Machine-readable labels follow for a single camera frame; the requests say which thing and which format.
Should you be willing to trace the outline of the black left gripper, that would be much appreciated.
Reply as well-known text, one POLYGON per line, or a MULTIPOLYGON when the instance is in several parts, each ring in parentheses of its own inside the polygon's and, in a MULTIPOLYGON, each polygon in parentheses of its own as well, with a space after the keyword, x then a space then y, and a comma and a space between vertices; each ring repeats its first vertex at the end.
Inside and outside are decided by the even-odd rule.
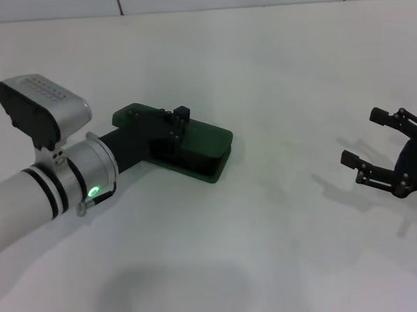
POLYGON ((114 156, 118 174, 146 159, 149 146, 149 157, 154 160, 171 161, 180 156, 186 125, 191 120, 188 107, 181 105, 172 111, 158 112, 128 111, 122 118, 114 131, 99 138, 114 156))

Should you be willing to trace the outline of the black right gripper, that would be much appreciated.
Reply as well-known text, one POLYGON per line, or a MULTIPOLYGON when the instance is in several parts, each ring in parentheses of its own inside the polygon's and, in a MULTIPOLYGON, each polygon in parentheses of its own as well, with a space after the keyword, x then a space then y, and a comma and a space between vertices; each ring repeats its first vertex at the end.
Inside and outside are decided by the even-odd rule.
POLYGON ((417 116, 403 108, 389 114, 374 107, 370 121, 398 130, 409 138, 397 158, 394 169, 372 165, 347 150, 342 152, 340 163, 357 170, 356 183, 390 192, 395 197, 406 198, 410 193, 417 191, 417 116))

